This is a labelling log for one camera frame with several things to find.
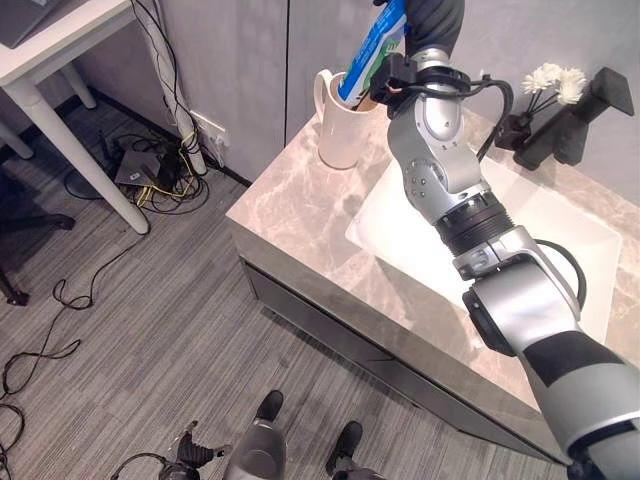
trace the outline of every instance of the black glove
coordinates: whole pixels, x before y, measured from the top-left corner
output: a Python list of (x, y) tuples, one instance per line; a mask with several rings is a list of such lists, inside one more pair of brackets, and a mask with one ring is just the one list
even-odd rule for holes
[[(388, 0), (373, 0), (376, 6)], [(412, 56), (420, 50), (436, 47), (451, 55), (458, 40), (465, 0), (405, 0), (409, 31), (405, 35), (405, 50)]]

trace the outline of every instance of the electrical cable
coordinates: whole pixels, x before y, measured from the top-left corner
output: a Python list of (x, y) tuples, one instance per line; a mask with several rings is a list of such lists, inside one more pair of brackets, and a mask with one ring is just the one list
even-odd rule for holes
[(11, 441), (10, 444), (8, 444), (6, 447), (2, 444), (2, 442), (0, 442), (0, 474), (4, 471), (7, 473), (7, 480), (11, 480), (11, 470), (9, 469), (9, 450), (11, 450), (13, 448), (13, 446), (18, 443), (18, 440), (20, 440), (20, 437), (22, 436), (22, 432), (24, 432), (24, 414), (22, 413), (22, 410), (20, 410), (18, 407), (16, 407), (15, 405), (10, 405), (8, 403), (2, 403), (0, 404), (0, 409), (5, 409), (5, 410), (9, 410), (11, 412), (13, 412), (14, 414), (17, 415), (18, 420), (20, 422), (20, 425), (18, 426), (18, 431), (16, 432), (15, 436), (13, 437), (13, 440)]
[(494, 126), (493, 130), (491, 131), (487, 139), (484, 141), (484, 143), (478, 150), (478, 153), (476, 154), (476, 157), (480, 162), (482, 161), (485, 154), (493, 144), (493, 141), (495, 140), (496, 135), (500, 131), (500, 127), (502, 126), (504, 121), (507, 119), (507, 116), (509, 115), (509, 113), (511, 113), (511, 109), (513, 108), (514, 95), (513, 95), (513, 89), (511, 88), (511, 85), (509, 85), (509, 83), (505, 82), (504, 80), (494, 80), (489, 75), (485, 75), (482, 78), (482, 80), (471, 82), (471, 86), (475, 86), (476, 88), (469, 90), (468, 92), (443, 92), (440, 90), (435, 90), (433, 88), (429, 88), (421, 85), (410, 85), (400, 89), (400, 91), (408, 90), (410, 92), (424, 93), (428, 97), (432, 97), (432, 98), (439, 98), (442, 100), (453, 100), (458, 98), (473, 97), (474, 95), (477, 95), (482, 90), (488, 87), (497, 87), (498, 89), (500, 89), (500, 92), (502, 93), (502, 113), (500, 114), (500, 118), (498, 119), (498, 122)]
[(131, 455), (129, 458), (127, 458), (124, 462), (120, 464), (120, 466), (117, 468), (115, 473), (111, 475), (111, 477), (109, 477), (110, 480), (118, 480), (118, 478), (120, 477), (120, 473), (122, 473), (122, 470), (124, 470), (124, 468), (127, 465), (129, 465), (134, 460), (137, 460), (138, 458), (144, 458), (144, 457), (155, 458), (160, 463), (162, 463), (163, 468), (166, 467), (169, 463), (166, 458), (164, 458), (162, 455), (158, 455), (157, 453), (151, 453), (151, 452), (136, 453), (135, 455)]
[(64, 176), (64, 179), (62, 180), (64, 189), (67, 191), (69, 195), (71, 195), (74, 198), (78, 198), (80, 200), (87, 200), (87, 201), (102, 200), (102, 197), (84, 197), (82, 195), (78, 195), (77, 193), (73, 192), (73, 190), (71, 190), (71, 188), (69, 187), (69, 181), (71, 180), (71, 177), (73, 177), (74, 175), (79, 175), (78, 171), (70, 170), (69, 172), (67, 172), (67, 174)]
[[(183, 140), (181, 145), (178, 146), (177, 155), (181, 159), (181, 165), (178, 171), (178, 178), (176, 179), (176, 183), (172, 190), (167, 191), (158, 187), (154, 188), (153, 186), (149, 185), (146, 187), (146, 193), (143, 191), (140, 195), (138, 195), (140, 191), (138, 187), (121, 187), (129, 189), (127, 196), (132, 204), (137, 205), (142, 210), (157, 213), (160, 215), (186, 215), (204, 206), (204, 204), (210, 197), (209, 184), (206, 182), (206, 180), (204, 180), (203, 177), (193, 174), (191, 166), (184, 155), (184, 150), (186, 149), (183, 148), (184, 145), (187, 145), (189, 143), (190, 137), (194, 135), (194, 133), (190, 134), (189, 137)], [(125, 147), (127, 149), (132, 149), (135, 151), (153, 151), (158, 154), (171, 154), (171, 152), (175, 152), (176, 149), (175, 143), (164, 137), (155, 135), (154, 132), (150, 132), (150, 136), (145, 136), (138, 133), (125, 133), (112, 137), (112, 140), (117, 142), (119, 142), (120, 140), (133, 140), (133, 142), (128, 144), (122, 142), (121, 147)], [(219, 168), (219, 166), (215, 165), (211, 161), (207, 161), (206, 165), (209, 168)], [(67, 191), (75, 198), (83, 200), (101, 200), (101, 198), (79, 196), (69, 189)], [(181, 209), (183, 204), (193, 202), (198, 198), (200, 198), (201, 201), (199, 201), (196, 206), (192, 208)]]
[[(0, 400), (3, 400), (4, 398), (12, 395), (17, 395), (18, 393), (22, 392), (26, 388), (26, 386), (29, 384), (29, 382), (33, 379), (33, 376), (36, 373), (40, 360), (42, 359), (61, 360), (63, 358), (69, 357), (70, 355), (73, 355), (76, 352), (78, 347), (80, 347), (80, 345), (82, 344), (82, 340), (79, 338), (65, 345), (59, 350), (45, 353), (47, 349), (47, 345), (49, 344), (49, 340), (53, 333), (53, 330), (56, 324), (58, 323), (58, 320), (62, 317), (62, 314), (67, 309), (82, 311), (82, 310), (86, 310), (88, 308), (93, 307), (93, 305), (95, 304), (95, 283), (100, 273), (102, 273), (110, 265), (113, 265), (115, 262), (121, 259), (126, 253), (134, 249), (144, 240), (146, 240), (150, 232), (151, 230), (149, 230), (149, 232), (147, 232), (141, 238), (136, 240), (134, 243), (126, 247), (120, 253), (112, 257), (108, 262), (100, 266), (91, 277), (91, 281), (89, 284), (89, 293), (84, 295), (78, 295), (71, 299), (65, 299), (64, 290), (65, 290), (65, 287), (67, 286), (67, 279), (62, 278), (54, 285), (53, 290), (51, 291), (51, 296), (58, 303), (60, 303), (62, 307), (60, 308), (58, 313), (56, 313), (51, 323), (49, 324), (49, 328), (47, 329), (47, 333), (45, 334), (44, 341), (42, 342), (42, 346), (40, 347), (39, 351), (37, 352), (23, 351), (23, 352), (17, 353), (11, 356), (11, 358), (9, 358), (9, 360), (5, 363), (2, 371), (2, 393), (0, 393)], [(11, 372), (11, 369), (15, 367), (18, 361), (20, 361), (21, 359), (27, 359), (27, 358), (35, 358), (35, 362), (33, 362), (33, 365), (31, 366), (26, 379), (23, 380), (18, 386), (10, 386), (9, 374)], [(11, 448), (14, 447), (22, 437), (22, 434), (24, 432), (24, 427), (25, 427), (25, 415), (19, 407), (15, 405), (11, 405), (9, 403), (0, 403), (0, 409), (7, 409), (12, 411), (18, 416), (20, 420), (20, 426), (18, 428), (18, 432), (16, 433), (13, 441), (7, 446), (4, 446), (2, 442), (0, 442), (0, 473), (2, 473), (3, 471), (6, 472), (8, 480), (11, 480), (12, 477), (11, 477), (11, 471), (9, 469), (8, 454)]]
[(578, 292), (576, 293), (576, 298), (578, 299), (578, 305), (580, 305), (580, 310), (584, 307), (584, 302), (587, 300), (587, 277), (584, 274), (584, 270), (576, 260), (569, 250), (564, 248), (562, 245), (558, 245), (557, 243), (551, 242), (549, 240), (534, 240), (538, 245), (546, 245), (549, 248), (554, 249), (560, 255), (562, 255), (567, 262), (571, 264), (571, 266), (576, 271), (576, 276), (578, 277)]
[[(192, 124), (192, 127), (193, 127), (193, 132), (195, 133), (195, 135), (191, 139), (191, 142), (188, 145), (186, 145), (186, 150), (187, 150), (187, 153), (197, 153), (197, 152), (200, 151), (198, 123), (193, 118), (193, 115), (191, 115), (191, 112), (189, 111), (189, 109), (184, 104), (182, 104), (180, 102), (180, 100), (178, 99), (177, 89), (178, 89), (179, 67), (178, 67), (178, 62), (176, 60), (176, 54), (175, 54), (175, 51), (173, 49), (173, 46), (171, 45), (171, 42), (169, 42), (169, 39), (167, 38), (166, 34), (164, 33), (164, 30), (163, 30), (162, 26), (160, 25), (159, 20), (156, 20), (156, 17), (149, 11), (149, 9), (147, 7), (145, 7), (145, 5), (140, 2), (140, 0), (130, 0), (130, 2), (131, 2), (132, 9), (133, 9), (133, 13), (134, 13), (136, 19), (138, 20), (138, 23), (142, 27), (142, 30), (144, 31), (144, 33), (149, 37), (149, 39), (151, 41), (151, 46), (152, 46), (153, 50), (156, 52), (155, 61), (156, 61), (156, 65), (158, 67), (158, 72), (160, 72), (160, 62), (159, 62), (160, 52), (158, 51), (158, 48), (156, 47), (155, 41), (153, 39), (153, 36), (149, 32), (148, 28), (146, 27), (146, 25), (144, 24), (144, 22), (142, 21), (140, 16), (138, 15), (138, 11), (136, 10), (136, 6), (141, 8), (145, 12), (145, 14), (149, 17), (149, 19), (152, 21), (152, 23), (158, 29), (160, 35), (162, 36), (163, 41), (165, 42), (165, 44), (167, 46), (167, 50), (169, 51), (169, 60), (171, 62), (171, 66), (173, 68), (173, 82), (172, 82), (173, 85), (169, 85), (162, 78), (162, 76), (160, 74), (158, 74), (158, 77), (160, 78), (160, 81), (173, 94), (173, 100), (174, 100), (174, 102), (176, 104), (176, 106), (174, 108), (174, 111), (173, 111), (174, 117), (176, 117), (177, 109), (178, 109), (178, 107), (180, 107), (187, 114), (189, 119), (191, 120), (191, 124)], [(155, 2), (154, 2), (154, 9), (156, 11), (156, 15), (158, 15), (158, 17), (159, 17), (158, 8), (157, 8), (157, 5), (155, 5)]]

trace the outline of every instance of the black cable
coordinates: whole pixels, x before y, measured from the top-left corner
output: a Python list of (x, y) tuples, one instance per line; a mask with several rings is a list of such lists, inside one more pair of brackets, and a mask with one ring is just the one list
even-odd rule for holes
[(535, 242), (538, 245), (546, 245), (547, 247), (553, 248), (556, 252), (562, 255), (567, 262), (571, 264), (571, 266), (576, 271), (576, 276), (578, 277), (578, 292), (576, 293), (576, 298), (578, 299), (578, 305), (580, 305), (580, 310), (584, 307), (584, 302), (587, 299), (587, 277), (582, 270), (582, 267), (576, 260), (569, 250), (564, 248), (562, 245), (558, 245), (557, 243), (551, 242), (549, 240), (540, 240), (535, 239)]
[(120, 473), (122, 473), (122, 470), (124, 470), (124, 468), (127, 465), (129, 465), (134, 460), (137, 460), (138, 458), (143, 458), (143, 457), (155, 458), (160, 463), (162, 463), (163, 467), (166, 467), (169, 463), (166, 458), (164, 458), (162, 455), (158, 455), (157, 453), (151, 453), (151, 452), (137, 453), (135, 455), (131, 455), (124, 462), (122, 462), (120, 466), (117, 468), (117, 470), (115, 471), (115, 473), (111, 475), (110, 480), (118, 480), (118, 477), (120, 477)]
[[(207, 154), (207, 155), (203, 155), (205, 165), (207, 167), (213, 168), (215, 170), (221, 170), (222, 169), (222, 162), (218, 159), (218, 156), (214, 155), (213, 152), (211, 150), (209, 150), (209, 147), (207, 147), (204, 144), (200, 145), (200, 148), (202, 148), (205, 151), (205, 153)], [(212, 160), (215, 160), (215, 163), (210, 162), (209, 159), (207, 158), (207, 156), (211, 157)]]
[[(73, 355), (73, 353), (75, 353), (75, 351), (78, 349), (78, 347), (82, 343), (82, 340), (80, 339), (76, 339), (72, 341), (71, 343), (67, 344), (66, 346), (62, 347), (57, 351), (45, 353), (45, 350), (47, 349), (47, 345), (49, 344), (49, 340), (51, 338), (51, 334), (53, 333), (53, 330), (58, 320), (61, 318), (62, 314), (67, 309), (81, 311), (81, 310), (86, 310), (88, 308), (91, 308), (95, 303), (94, 289), (95, 289), (96, 280), (100, 275), (100, 273), (103, 272), (110, 265), (118, 261), (120, 258), (122, 258), (127, 252), (131, 251), (133, 248), (135, 248), (144, 240), (146, 240), (149, 233), (150, 233), (150, 230), (147, 234), (145, 234), (144, 236), (136, 240), (133, 244), (129, 245), (127, 248), (122, 250), (116, 256), (111, 258), (111, 260), (104, 263), (100, 268), (98, 268), (98, 270), (96, 270), (96, 272), (91, 277), (88, 294), (78, 295), (74, 298), (71, 298), (70, 300), (66, 300), (63, 294), (64, 294), (64, 289), (67, 285), (67, 280), (65, 278), (62, 278), (55, 284), (51, 292), (51, 295), (58, 303), (62, 305), (62, 307), (60, 308), (58, 313), (56, 313), (56, 315), (53, 317), (53, 320), (49, 324), (49, 328), (47, 329), (47, 333), (45, 335), (44, 341), (42, 342), (42, 346), (40, 347), (39, 351), (37, 352), (24, 351), (24, 352), (17, 353), (13, 355), (5, 363), (2, 371), (2, 393), (0, 394), (0, 400), (4, 399), (5, 397), (9, 397), (11, 395), (16, 395), (20, 393), (22, 390), (24, 390), (26, 386), (29, 384), (29, 382), (31, 381), (31, 379), (33, 378), (33, 376), (35, 375), (36, 370), (38, 368), (38, 364), (40, 363), (41, 359), (60, 360), (70, 355)], [(9, 373), (11, 372), (11, 369), (16, 365), (16, 363), (19, 360), (25, 359), (25, 358), (35, 358), (35, 362), (31, 366), (31, 369), (29, 370), (29, 374), (27, 375), (27, 378), (19, 386), (11, 387), (9, 385)], [(20, 437), (24, 432), (25, 416), (19, 407), (8, 404), (8, 403), (0, 404), (0, 409), (11, 410), (13, 413), (18, 415), (20, 419), (20, 426), (18, 428), (18, 432), (16, 433), (13, 441), (6, 447), (0, 442), (0, 473), (2, 471), (5, 471), (7, 473), (8, 480), (11, 480), (11, 471), (9, 469), (8, 453), (11, 450), (11, 448), (18, 443), (18, 441), (20, 440)]]
[[(154, 135), (154, 133), (149, 130), (149, 134), (150, 135)], [(133, 138), (137, 138), (137, 139), (141, 139), (141, 140), (149, 140), (149, 141), (153, 141), (153, 140), (158, 140), (158, 141), (162, 141), (165, 140), (168, 142), (168, 140), (166, 140), (164, 137), (161, 136), (152, 136), (152, 137), (145, 137), (144, 135), (140, 135), (139, 133), (123, 133), (122, 135), (117, 135), (115, 137), (111, 137), (112, 140), (121, 140), (123, 138), (128, 138), (128, 137), (133, 137)]]
[(9, 470), (9, 451), (13, 448), (13, 446), (18, 443), (20, 437), (22, 437), (22, 433), (24, 432), (24, 414), (22, 411), (16, 407), (15, 405), (9, 405), (8, 403), (0, 404), (0, 409), (10, 410), (18, 416), (20, 421), (20, 425), (18, 427), (18, 431), (13, 437), (13, 441), (8, 444), (6, 447), (0, 442), (0, 473), (7, 472), (7, 479), (11, 480), (11, 470)]
[(496, 135), (500, 130), (500, 127), (502, 126), (504, 121), (507, 119), (507, 116), (509, 115), (509, 113), (511, 113), (511, 109), (513, 108), (514, 96), (513, 96), (513, 90), (511, 88), (511, 85), (509, 85), (509, 83), (505, 82), (504, 80), (494, 80), (488, 75), (485, 75), (485, 77), (483, 77), (482, 80), (471, 82), (471, 85), (475, 86), (476, 88), (469, 90), (468, 92), (443, 92), (440, 90), (434, 90), (433, 88), (424, 87), (421, 85), (410, 85), (408, 87), (403, 88), (403, 90), (409, 90), (411, 92), (416, 92), (416, 93), (424, 93), (428, 97), (439, 98), (443, 100), (453, 100), (457, 98), (473, 97), (474, 95), (477, 95), (482, 90), (488, 87), (499, 88), (500, 92), (502, 93), (502, 100), (503, 100), (502, 114), (500, 115), (500, 118), (498, 119), (498, 122), (496, 123), (495, 127), (493, 128), (493, 130), (491, 131), (487, 139), (484, 141), (484, 143), (478, 150), (478, 153), (476, 154), (476, 157), (480, 162), (482, 161), (485, 154), (491, 147), (491, 144), (495, 140)]
[[(160, 145), (163, 145), (164, 143), (165, 142), (161, 140), (154, 142), (153, 140), (149, 140), (148, 138), (140, 138), (131, 144), (131, 149), (135, 150), (136, 152), (148, 152), (149, 150), (158, 148)], [(142, 147), (142, 149), (140, 150), (137, 148), (138, 144), (146, 144), (146, 146)]]
[[(175, 109), (173, 111), (174, 117), (177, 114), (178, 107), (180, 107), (187, 114), (189, 119), (191, 120), (191, 125), (193, 127), (194, 135), (189, 140), (189, 143), (187, 145), (185, 145), (185, 148), (186, 148), (188, 153), (197, 153), (197, 152), (200, 151), (200, 146), (199, 146), (199, 132), (200, 132), (200, 130), (198, 128), (198, 123), (195, 121), (195, 119), (191, 115), (191, 112), (189, 111), (189, 109), (185, 105), (183, 105), (178, 99), (177, 89), (178, 89), (179, 67), (178, 67), (178, 62), (177, 62), (177, 59), (176, 59), (175, 51), (173, 50), (173, 46), (171, 45), (171, 42), (169, 42), (169, 39), (167, 38), (166, 34), (164, 33), (164, 30), (162, 29), (162, 26), (160, 25), (158, 20), (156, 20), (155, 16), (149, 11), (149, 9), (147, 7), (145, 7), (144, 4), (142, 4), (139, 0), (130, 0), (130, 1), (131, 1), (131, 7), (133, 9), (133, 13), (134, 13), (136, 19), (138, 20), (138, 23), (142, 27), (142, 30), (144, 31), (144, 33), (151, 40), (151, 46), (154, 49), (154, 51), (156, 52), (156, 59), (155, 60), (156, 60), (156, 64), (158, 65), (158, 72), (160, 71), (160, 67), (159, 67), (160, 52), (158, 51), (158, 48), (155, 45), (155, 41), (154, 41), (153, 37), (151, 36), (151, 33), (149, 32), (149, 30), (145, 26), (144, 22), (142, 21), (142, 19), (138, 15), (138, 12), (136, 11), (136, 5), (138, 7), (140, 7), (146, 13), (146, 15), (149, 17), (149, 19), (153, 22), (153, 24), (155, 25), (155, 27), (160, 32), (160, 35), (162, 36), (162, 39), (163, 39), (163, 41), (165, 42), (165, 44), (167, 46), (167, 50), (169, 51), (169, 55), (170, 55), (169, 60), (171, 61), (171, 66), (173, 68), (173, 86), (170, 86), (167, 82), (165, 82), (164, 79), (161, 77), (161, 75), (158, 75), (158, 77), (159, 77), (160, 81), (173, 94), (173, 100), (174, 100), (174, 102), (176, 104), (176, 107), (175, 107)], [(157, 9), (157, 6), (155, 5), (155, 3), (154, 3), (154, 9), (156, 11), (156, 14), (158, 14), (158, 9)]]
[(502, 92), (502, 100), (503, 100), (502, 114), (500, 115), (500, 118), (498, 119), (495, 127), (493, 127), (493, 130), (491, 131), (487, 139), (484, 141), (484, 143), (478, 150), (478, 153), (476, 154), (479, 162), (482, 161), (485, 154), (493, 144), (493, 141), (498, 135), (498, 132), (502, 127), (502, 124), (505, 122), (505, 120), (507, 119), (507, 116), (509, 116), (509, 114), (511, 113), (511, 109), (513, 108), (513, 90), (511, 88), (511, 85), (509, 85), (504, 80), (491, 80), (490, 82), (491, 83), (489, 86), (498, 87), (500, 89), (500, 92)]
[(62, 184), (64, 185), (64, 189), (67, 191), (67, 193), (69, 195), (71, 195), (74, 198), (78, 198), (80, 200), (102, 200), (102, 197), (83, 197), (82, 195), (78, 195), (77, 193), (74, 193), (70, 188), (69, 188), (69, 180), (71, 179), (71, 177), (73, 175), (79, 175), (77, 170), (70, 170), (69, 172), (67, 172), (67, 174), (64, 176), (64, 179), (62, 180)]
[(175, 211), (175, 210), (178, 209), (179, 206), (181, 206), (183, 204), (183, 202), (177, 202), (176, 203), (177, 206), (174, 207), (174, 208), (167, 209), (167, 210), (158, 209), (156, 207), (155, 203), (154, 203), (153, 195), (152, 195), (152, 199), (151, 199), (151, 205), (152, 205), (153, 208), (148, 208), (148, 207), (145, 207), (144, 205), (141, 206), (140, 208), (142, 208), (143, 210), (147, 210), (149, 212), (160, 214), (160, 215), (186, 215), (188, 213), (195, 212), (196, 210), (199, 210), (200, 208), (202, 208), (205, 203), (207, 203), (207, 201), (209, 200), (209, 196), (210, 196), (209, 184), (202, 177), (199, 177), (198, 180), (200, 182), (202, 182), (202, 186), (203, 186), (202, 187), (202, 191), (204, 192), (204, 200), (202, 200), (194, 208), (190, 208), (188, 210)]

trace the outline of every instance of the chair leg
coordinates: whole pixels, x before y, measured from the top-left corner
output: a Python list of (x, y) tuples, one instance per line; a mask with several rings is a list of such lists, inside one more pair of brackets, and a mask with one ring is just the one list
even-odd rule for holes
[(9, 305), (24, 307), (29, 301), (29, 295), (13, 288), (2, 269), (0, 269), (0, 290), (7, 297)]
[(17, 218), (13, 220), (0, 221), (0, 231), (17, 232), (19, 230), (27, 230), (29, 228), (44, 227), (46, 225), (54, 225), (62, 230), (71, 230), (76, 221), (66, 215), (42, 215), (39, 217)]

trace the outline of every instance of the laptop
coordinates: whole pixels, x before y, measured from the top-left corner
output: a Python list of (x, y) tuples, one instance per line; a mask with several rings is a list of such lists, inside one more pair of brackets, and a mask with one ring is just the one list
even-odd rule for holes
[(0, 43), (15, 48), (65, 0), (0, 0)]

